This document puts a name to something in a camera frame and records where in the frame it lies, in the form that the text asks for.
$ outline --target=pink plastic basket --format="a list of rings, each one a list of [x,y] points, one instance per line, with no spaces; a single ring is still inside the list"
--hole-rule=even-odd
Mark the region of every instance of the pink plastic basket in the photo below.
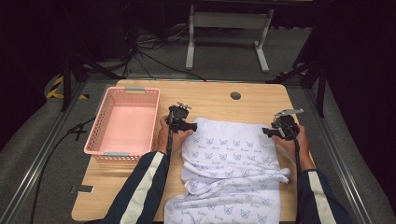
[[[159,105],[159,89],[108,88],[85,153],[101,161],[137,162],[153,147]]]

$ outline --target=navy blue sleeve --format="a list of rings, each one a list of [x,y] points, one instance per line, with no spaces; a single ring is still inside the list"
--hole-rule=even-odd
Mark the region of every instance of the navy blue sleeve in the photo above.
[[[321,171],[303,171],[297,179],[297,191],[298,212],[303,223],[353,223]]]
[[[161,152],[149,152],[140,158],[102,223],[152,223],[163,196],[168,168],[168,160]]]

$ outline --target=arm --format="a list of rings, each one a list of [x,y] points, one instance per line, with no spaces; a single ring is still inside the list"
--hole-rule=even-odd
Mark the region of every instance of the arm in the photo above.
[[[113,204],[107,211],[103,223],[151,223],[163,196],[169,163],[166,158],[168,125],[166,117],[160,119],[158,151],[140,158],[134,171],[122,186]],[[174,134],[172,149],[180,149],[192,130]]]
[[[321,171],[316,169],[310,157],[310,148],[305,135],[305,127],[299,125],[297,141],[300,145],[301,174],[297,178],[298,213],[303,223],[352,223],[352,220],[337,202],[329,181]],[[294,160],[294,141],[286,141],[277,136],[272,139],[286,149]]]

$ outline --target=folded fabric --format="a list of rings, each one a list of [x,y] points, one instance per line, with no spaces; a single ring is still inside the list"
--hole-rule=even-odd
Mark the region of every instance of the folded fabric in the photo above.
[[[183,145],[186,193],[165,205],[164,223],[278,223],[280,169],[264,124],[198,118]]]

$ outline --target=wooden table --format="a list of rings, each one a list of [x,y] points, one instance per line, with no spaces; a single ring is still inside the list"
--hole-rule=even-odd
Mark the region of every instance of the wooden table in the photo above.
[[[159,116],[168,115],[170,105],[182,102],[192,107],[187,122],[193,122],[194,119],[202,117],[213,120],[270,124],[276,112],[292,108],[285,87],[275,84],[121,80],[117,86],[159,88],[161,90]],[[241,99],[232,99],[231,93],[235,91],[241,94]],[[293,221],[297,209],[295,164],[286,156],[283,148],[276,147],[276,153],[281,168],[291,169],[289,184],[280,184],[280,220]],[[181,152],[173,153],[163,200],[155,221],[163,221],[163,207],[166,201],[184,192],[183,182],[180,179],[182,164]],[[72,218],[78,221],[103,218],[133,169],[134,166],[131,164],[108,163],[108,161],[97,161],[92,157],[82,185],[94,186],[94,191],[78,195]]]

